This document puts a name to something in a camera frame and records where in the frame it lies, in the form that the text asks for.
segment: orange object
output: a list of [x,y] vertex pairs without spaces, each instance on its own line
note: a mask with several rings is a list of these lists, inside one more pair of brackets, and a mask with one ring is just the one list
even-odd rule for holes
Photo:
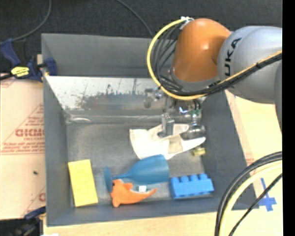
[[217,56],[231,32],[220,23],[200,18],[188,23],[178,36],[173,72],[181,80],[198,82],[218,76]]
[[134,204],[154,194],[157,188],[152,189],[149,192],[136,192],[131,190],[132,183],[123,183],[120,179],[113,180],[113,191],[111,197],[114,207],[118,207],[120,204]]

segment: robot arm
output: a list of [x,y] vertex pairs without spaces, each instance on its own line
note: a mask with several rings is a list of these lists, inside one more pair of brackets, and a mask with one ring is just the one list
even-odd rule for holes
[[[175,30],[176,40],[166,39]],[[175,49],[168,51],[174,42]],[[170,68],[166,52],[173,54]],[[154,37],[147,65],[159,88],[178,100],[194,100],[228,88],[242,98],[275,104],[282,130],[281,28],[250,26],[230,32],[210,19],[177,20]]]
[[[218,76],[224,80],[242,69],[282,50],[282,28],[252,26],[234,31],[218,55]],[[229,91],[259,103],[275,104],[282,130],[282,60],[260,69]]]

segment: wire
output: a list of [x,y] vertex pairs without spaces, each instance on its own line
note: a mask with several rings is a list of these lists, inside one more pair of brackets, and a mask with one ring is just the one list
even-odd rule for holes
[[150,73],[150,76],[152,77],[152,79],[154,80],[154,82],[157,84],[157,86],[162,89],[166,94],[168,94],[169,96],[175,98],[175,99],[181,99],[180,97],[175,97],[174,94],[168,92],[162,85],[161,83],[158,81],[158,79],[156,78],[154,72],[153,72],[153,69],[152,69],[152,66],[151,66],[151,52],[152,52],[152,49],[153,49],[153,46],[155,45],[157,39],[166,31],[168,30],[169,28],[171,28],[172,26],[174,25],[177,25],[177,24],[180,24],[182,22],[185,22],[184,19],[179,19],[179,20],[176,20],[176,21],[173,21],[171,22],[170,24],[166,25],[163,29],[161,29],[156,35],[155,37],[152,39],[149,47],[148,47],[148,50],[147,50],[147,68],[148,68],[148,71]]
[[0,81],[11,78],[12,76],[13,76],[12,74],[2,75],[2,76],[0,76]]
[[175,26],[171,31],[169,31],[167,34],[164,35],[164,38],[161,41],[157,42],[157,45],[160,43],[160,51],[158,51],[157,48],[155,48],[154,50],[154,54],[157,54],[157,59],[155,60],[155,72],[156,72],[156,77],[160,78],[160,74],[161,74],[161,68],[164,67],[164,64],[167,62],[167,60],[172,56],[172,54],[174,54],[175,52],[175,48],[172,48],[172,50],[170,51],[170,53],[165,57],[165,59],[163,60],[163,62],[160,64],[161,59],[163,58],[163,56],[165,55],[166,52],[168,52],[168,50],[174,45],[176,44],[177,39],[171,40],[171,38],[173,37],[174,33],[177,32],[177,30],[179,30],[179,25]]
[[21,40],[23,38],[26,38],[26,37],[32,35],[36,31],[38,31],[45,24],[45,22],[47,21],[47,19],[49,18],[50,13],[51,13],[51,8],[52,8],[52,0],[49,0],[48,12],[47,12],[45,18],[43,19],[43,21],[36,28],[34,28],[33,30],[31,30],[31,31],[29,31],[29,32],[27,32],[27,33],[25,33],[25,34],[23,34],[21,36],[18,36],[18,37],[13,38],[12,41]]
[[212,87],[209,87],[208,89],[204,89],[204,90],[199,90],[199,91],[194,91],[191,92],[189,94],[186,95],[190,95],[190,94],[198,94],[198,93],[204,93],[205,95],[208,94],[212,94],[218,91],[221,91],[223,89],[226,89],[228,87],[230,87],[232,84],[237,83],[238,81],[246,78],[248,75],[252,74],[253,72],[269,65],[272,64],[278,60],[282,59],[282,50],[270,55],[269,57],[262,59],[261,61],[259,61],[258,63],[249,66],[245,69],[243,69],[242,71],[228,77],[227,79],[220,81],[219,83],[213,85]]
[[[155,65],[155,72],[156,72],[156,76],[158,77],[158,74],[160,72],[160,69],[158,68],[158,63],[160,62],[160,59],[163,57],[163,55],[167,52],[167,50],[173,45],[175,44],[176,40],[172,40],[170,41],[169,39],[173,38],[173,34],[176,32],[176,30],[178,29],[179,25],[177,24],[175,27],[173,27],[171,30],[167,31],[167,33],[165,33],[164,35],[162,35],[160,37],[160,39],[157,41],[154,51],[153,51],[153,55],[152,55],[152,64],[156,64]],[[162,48],[163,44],[165,41],[168,41],[167,45],[165,46],[165,48]]]
[[142,17],[140,17],[129,5],[127,5],[123,1],[121,1],[121,0],[116,0],[116,1],[119,2],[120,4],[122,4],[124,7],[126,7],[129,11],[131,11],[141,21],[141,23],[145,26],[145,28],[149,32],[150,36],[153,36],[152,31],[148,27],[147,23],[142,19]]
[[243,179],[252,171],[254,171],[255,169],[262,167],[263,165],[269,164],[269,163],[273,163],[279,160],[282,160],[282,156],[283,153],[280,152],[276,152],[276,153],[272,153],[269,155],[266,155],[260,159],[258,159],[257,161],[255,161],[254,163],[252,163],[251,165],[249,165],[246,169],[244,169],[240,174],[238,174],[234,180],[232,181],[232,183],[229,185],[229,187],[227,188],[227,190],[225,191],[218,210],[217,210],[217,216],[216,216],[216,222],[215,222],[215,236],[219,235],[219,230],[220,230],[220,223],[221,223],[221,217],[223,216],[223,213],[225,211],[225,206],[229,200],[229,198],[231,197],[231,195],[233,194],[234,190],[236,189],[236,187],[239,185],[239,183],[241,183],[243,181]]
[[236,223],[236,225],[231,230],[229,236],[233,236],[235,230],[240,225],[240,223],[244,220],[244,218],[252,211],[252,209],[260,202],[260,200],[273,188],[273,186],[282,178],[283,173],[276,177],[276,179],[264,190],[264,192],[255,200],[255,202],[249,207],[247,212],[241,217],[241,219]]
[[254,175],[252,175],[249,179],[247,179],[242,185],[240,185],[240,187],[235,191],[235,193],[232,195],[232,197],[230,198],[230,200],[228,201],[224,214],[222,216],[221,219],[221,225],[220,225],[220,236],[224,236],[225,235],[225,220],[228,217],[228,214],[230,213],[230,211],[232,210],[234,204],[236,203],[237,199],[239,198],[239,196],[243,193],[243,191],[249,186],[251,185],[256,179],[260,178],[262,175],[272,171],[272,170],[276,170],[278,168],[282,168],[282,162],[276,165],[272,165],[269,166],[265,169],[260,170],[259,172],[255,173]]

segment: gray bin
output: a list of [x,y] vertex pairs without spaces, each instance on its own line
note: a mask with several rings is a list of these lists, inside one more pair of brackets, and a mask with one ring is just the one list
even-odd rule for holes
[[[215,191],[210,197],[172,200],[168,183],[155,195],[133,205],[111,205],[103,178],[126,172],[138,160],[128,130],[160,124],[164,102],[143,104],[143,91],[154,87],[146,67],[150,39],[43,34],[43,59],[53,57],[58,76],[44,78],[47,225],[185,215],[217,211],[234,177],[247,165],[223,92],[203,103],[206,154],[187,151],[169,160],[170,176],[207,173]],[[67,163],[90,159],[99,203],[74,207]],[[253,187],[236,208],[248,208]]]

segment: black cable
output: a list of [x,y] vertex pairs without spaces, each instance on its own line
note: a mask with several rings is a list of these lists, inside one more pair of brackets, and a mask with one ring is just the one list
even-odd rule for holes
[[193,100],[195,110],[198,110],[198,104],[196,100]]
[[0,76],[0,81],[11,78],[12,76],[13,76],[12,74],[2,75],[2,76]]
[[150,30],[150,28],[148,27],[147,23],[126,3],[124,3],[121,0],[116,0],[117,2],[119,2],[121,5],[123,5],[124,7],[126,7],[129,11],[131,11],[141,22],[142,24],[145,26],[145,28],[148,30],[150,36],[153,36],[152,31]]
[[172,49],[171,52],[167,55],[167,57],[163,60],[161,67],[164,67],[165,63],[174,54],[174,52],[175,52],[175,49]]
[[165,34],[163,34],[157,43],[155,44],[154,50],[153,50],[153,55],[152,55],[152,64],[155,67],[155,75],[157,79],[159,78],[160,75],[160,70],[163,67],[163,64],[159,67],[158,64],[161,60],[161,58],[164,56],[166,51],[176,42],[177,38],[175,38],[172,42],[168,41],[169,39],[172,38],[174,32],[176,32],[177,29],[179,29],[180,24],[175,25],[171,30],[168,30]]
[[196,101],[197,104],[198,104],[198,109],[201,109],[201,102],[200,102],[200,100],[199,100],[199,99],[195,99],[195,101]]
[[18,36],[18,37],[13,38],[12,41],[21,40],[23,38],[26,38],[26,37],[32,35],[36,31],[38,31],[45,24],[45,22],[47,21],[47,19],[49,18],[50,13],[51,13],[51,8],[52,8],[52,0],[49,0],[48,12],[47,12],[45,18],[43,19],[43,21],[36,28],[34,28],[33,30],[31,30],[31,31],[29,31],[29,32],[27,32],[27,33],[25,33],[25,34],[23,34],[21,36]]
[[281,151],[266,155],[266,156],[260,158],[259,160],[255,161],[251,165],[249,165],[246,169],[244,169],[240,174],[238,174],[234,178],[232,183],[229,185],[229,187],[225,191],[225,193],[220,201],[218,210],[217,210],[217,216],[216,216],[216,222],[215,222],[215,232],[214,232],[215,236],[219,235],[221,218],[223,216],[225,206],[228,203],[228,200],[232,196],[234,191],[236,191],[238,184],[241,183],[250,172],[254,171],[255,169],[257,169],[263,165],[282,160],[282,156],[283,156],[283,153]]
[[244,218],[252,211],[252,209],[260,202],[260,200],[273,188],[273,186],[282,178],[283,173],[276,177],[276,179],[263,191],[263,193],[255,200],[255,202],[248,208],[246,213],[241,217],[241,219],[236,223],[236,225],[232,228],[229,236],[233,236],[235,230],[240,225],[240,223],[244,220]]
[[167,86],[169,87],[169,88],[172,88],[173,90],[175,90],[177,87],[178,88],[182,88],[181,86],[178,86],[178,85],[176,85],[176,84],[174,84],[171,80],[169,80],[167,77],[165,77],[165,76],[163,76],[163,75],[161,75],[161,77],[160,77],[162,80],[164,80],[164,81],[166,81],[168,84],[167,84]]
[[160,62],[161,62],[161,59],[163,58],[164,54],[167,52],[167,50],[169,48],[168,45],[167,45],[167,48],[162,48],[164,41],[168,40],[167,35],[169,34],[169,32],[173,33],[175,29],[180,27],[180,25],[181,24],[177,24],[175,26],[175,28],[173,28],[171,31],[167,31],[167,33],[163,34],[159,38],[158,42],[155,44],[154,50],[151,54],[151,64],[152,64],[154,74],[155,74],[157,80],[159,81],[159,83],[161,84],[161,86],[164,89],[166,89],[167,91],[169,91],[170,93],[173,93],[175,95],[178,95],[178,96],[193,96],[193,95],[197,95],[197,94],[209,95],[209,94],[213,94],[216,92],[220,92],[224,89],[231,87],[233,84],[241,81],[242,79],[246,78],[247,76],[254,73],[255,71],[282,59],[282,53],[279,53],[269,59],[266,59],[264,61],[261,61],[261,62],[255,64],[254,66],[251,66],[249,69],[247,69],[244,72],[241,72],[240,74],[234,76],[233,78],[230,78],[228,80],[224,80],[224,81],[221,81],[218,83],[214,83],[213,85],[210,85],[209,87],[202,89],[202,90],[186,91],[185,89],[175,88],[175,87],[173,87],[173,84],[177,84],[176,82],[172,81],[172,83],[169,85],[168,80],[162,80],[160,78],[161,70],[162,70],[164,64],[169,59],[169,57],[174,53],[175,50],[170,52],[161,64],[160,64]]

